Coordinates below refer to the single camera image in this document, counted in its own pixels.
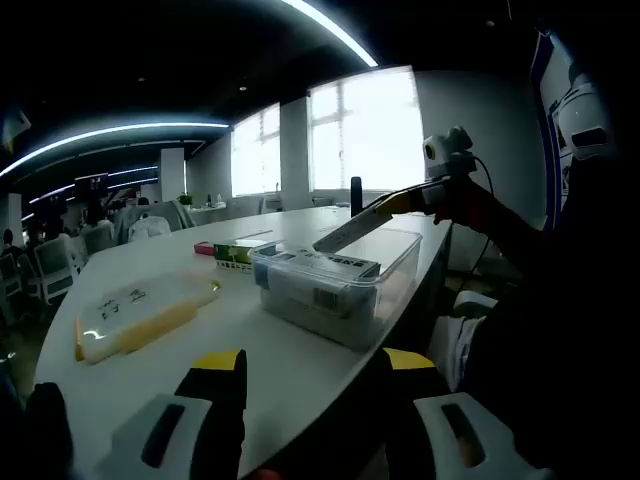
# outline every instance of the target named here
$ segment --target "ceiling light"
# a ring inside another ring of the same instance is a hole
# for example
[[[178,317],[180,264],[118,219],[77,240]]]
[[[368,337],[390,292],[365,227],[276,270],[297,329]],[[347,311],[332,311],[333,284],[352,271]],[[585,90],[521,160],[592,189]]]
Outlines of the ceiling light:
[[[41,197],[34,198],[33,200],[29,200],[29,204],[36,203],[38,200],[42,200],[43,198],[50,197],[51,195],[55,195],[56,193],[64,192],[65,190],[70,189],[74,185],[75,185],[75,183],[72,183],[71,185],[67,185],[66,187],[57,188],[57,189],[55,189],[55,190],[53,190],[53,191],[51,191],[49,193],[45,193]]]
[[[338,39],[340,39],[347,47],[355,52],[364,63],[369,65],[370,67],[377,67],[378,63],[373,59],[369,53],[362,48],[362,46],[356,42],[353,38],[349,36],[347,32],[345,32],[342,28],[340,28],[336,23],[329,19],[325,14],[319,12],[314,7],[309,5],[308,3],[303,2],[302,0],[282,0],[284,3],[291,5],[296,10],[304,13],[307,17],[311,18],[315,22],[322,25],[324,28],[329,30],[333,35],[335,35]]]
[[[141,172],[143,170],[152,170],[154,168],[158,168],[158,167],[142,167],[142,168],[134,168],[133,170],[124,170],[123,172],[114,172],[114,173],[110,173],[109,176],[113,177],[114,175],[122,175],[124,173],[133,173],[133,172]]]
[[[112,188],[126,187],[127,185],[133,185],[134,183],[153,182],[154,180],[157,180],[157,179],[158,177],[145,178],[144,180],[136,180],[135,182],[119,183],[118,185],[111,185],[109,187],[109,190],[111,190]]]
[[[73,137],[65,138],[63,140],[58,140],[57,142],[51,143],[45,147],[35,150],[30,154],[25,155],[21,159],[13,162],[7,168],[2,170],[0,172],[0,177],[2,177],[3,175],[6,175],[11,170],[19,167],[23,163],[28,162],[32,158],[35,158],[42,153],[48,152],[49,150],[53,150],[54,148],[61,147],[62,145],[66,145],[68,143],[76,142],[78,140],[84,140],[85,138],[95,137],[98,135],[104,135],[106,133],[123,132],[126,130],[141,130],[146,128],[166,128],[166,127],[228,128],[229,125],[225,123],[161,122],[161,123],[139,123],[135,125],[122,125],[120,127],[111,127],[111,128],[103,128],[102,130],[94,130],[93,132],[81,133],[80,135],[74,135]]]
[[[107,174],[107,172],[94,173],[93,175],[85,175],[84,177],[76,177],[74,180],[77,182],[78,180],[86,180],[87,178],[101,177],[101,176],[106,175],[106,174]]]

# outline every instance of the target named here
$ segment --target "table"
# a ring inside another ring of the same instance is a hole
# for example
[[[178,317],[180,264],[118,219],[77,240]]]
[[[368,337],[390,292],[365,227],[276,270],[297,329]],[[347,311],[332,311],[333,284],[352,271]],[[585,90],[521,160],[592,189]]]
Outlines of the table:
[[[90,365],[74,359],[74,319],[82,306],[129,282],[189,268],[212,272],[215,260],[193,244],[271,230],[274,239],[337,226],[349,219],[337,207],[270,213],[173,232],[120,245],[91,257],[58,310],[40,353],[36,382],[56,382],[67,404],[75,469],[88,474],[110,449],[111,433],[158,393],[173,393],[192,362],[210,352],[244,348],[248,359],[246,437],[239,476],[261,465],[311,424],[349,385],[375,351],[354,352],[278,319],[260,308],[251,276],[216,270],[220,297],[191,322],[129,355]],[[389,228],[419,232],[413,291],[442,255],[450,224],[402,215]]]
[[[227,205],[219,205],[213,207],[191,208],[189,213],[196,222],[196,225],[202,226],[207,223],[220,222],[227,219]]]

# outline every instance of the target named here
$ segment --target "chair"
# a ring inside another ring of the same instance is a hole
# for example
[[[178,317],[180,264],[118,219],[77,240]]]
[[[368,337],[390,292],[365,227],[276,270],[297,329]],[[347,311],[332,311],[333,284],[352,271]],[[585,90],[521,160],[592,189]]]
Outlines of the chair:
[[[196,222],[189,211],[177,200],[127,207],[120,210],[120,214],[116,219],[114,244],[124,245],[129,241],[129,228],[140,220],[143,213],[149,216],[165,218],[172,232],[196,226]]]
[[[16,322],[9,298],[22,291],[20,275],[12,255],[0,257],[0,310],[7,326]]]
[[[113,225],[98,225],[82,233],[81,237],[84,240],[87,255],[91,256],[113,246]]]
[[[31,260],[29,260],[29,256],[26,253],[18,257],[18,272],[27,286],[27,295],[42,298],[42,282],[36,275],[36,271],[33,269]]]
[[[260,201],[258,202],[258,215],[262,215],[264,212],[264,204],[266,203],[266,197],[260,197]]]
[[[78,277],[78,272],[63,237],[37,246],[34,252],[42,275],[44,299],[47,305],[51,305],[52,298],[67,293],[71,289]]]
[[[456,297],[451,315],[457,318],[484,317],[496,306],[496,303],[498,303],[498,301],[493,298],[471,290],[463,290]]]

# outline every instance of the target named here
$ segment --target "ceiling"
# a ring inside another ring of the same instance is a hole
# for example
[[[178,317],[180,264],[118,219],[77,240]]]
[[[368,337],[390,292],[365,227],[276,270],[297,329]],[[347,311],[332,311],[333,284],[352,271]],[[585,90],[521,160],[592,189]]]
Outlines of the ceiling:
[[[419,11],[408,0],[309,3],[381,66],[526,78],[535,49],[533,28],[511,22],[503,0],[429,2]],[[367,68],[326,30],[279,0],[130,0],[98,6],[74,1],[37,7],[14,2],[4,18],[10,19],[3,25],[5,38],[12,40],[3,62],[9,68],[1,106],[23,112],[31,128],[14,139],[13,151],[2,152],[1,168],[52,141],[100,126],[150,118],[233,125],[273,102],[304,95],[310,86]],[[82,152],[153,140],[211,142],[223,133],[120,132],[48,152],[0,183],[3,190],[41,194],[76,176],[153,162],[162,145],[78,156]],[[197,145],[189,144],[187,157]]]

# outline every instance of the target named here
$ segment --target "person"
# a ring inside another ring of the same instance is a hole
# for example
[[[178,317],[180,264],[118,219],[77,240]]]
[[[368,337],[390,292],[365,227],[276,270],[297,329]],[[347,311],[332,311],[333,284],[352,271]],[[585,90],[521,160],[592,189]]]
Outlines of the person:
[[[102,204],[100,203],[100,200],[97,198],[93,198],[88,202],[87,223],[84,227],[82,227],[80,234],[85,234],[91,231],[92,229],[102,225],[111,226],[111,238],[113,238],[113,235],[114,235],[113,224],[109,220],[107,220],[104,213],[104,209],[102,208]]]
[[[24,250],[13,244],[13,232],[10,229],[7,228],[4,231],[2,234],[2,241],[4,242],[4,246],[2,247],[2,256],[11,255],[17,265],[18,257],[24,253]]]
[[[64,240],[65,249],[71,258],[74,268],[76,268],[79,273],[84,265],[84,259],[76,248],[71,237],[64,233],[64,221],[60,215],[53,214],[45,224],[45,242],[50,242],[57,238],[62,238]]]
[[[573,77],[565,98],[589,101],[590,91]],[[561,128],[565,122],[569,132],[607,125],[599,119],[572,129],[571,122],[586,122],[585,112],[598,110],[582,107],[574,104],[564,117],[561,110]],[[454,320],[451,326],[439,319],[427,356],[439,356],[434,362],[452,390],[470,394],[511,429],[516,449],[531,465],[575,478],[612,458],[605,449],[613,447],[599,439],[615,436],[612,392],[625,379],[606,361],[623,351],[608,355],[608,347],[620,344],[620,330],[606,322],[628,316],[612,280],[628,261],[621,231],[631,202],[623,198],[625,189],[616,185],[614,191],[613,182],[602,178],[604,172],[620,173],[620,182],[631,176],[623,173],[627,164],[613,148],[611,131],[605,143],[598,136],[597,145],[578,144],[578,135],[565,138],[574,155],[571,189],[552,231],[535,230],[470,179],[453,184],[436,208],[435,223],[448,219],[487,235],[523,281],[483,320],[467,326]]]

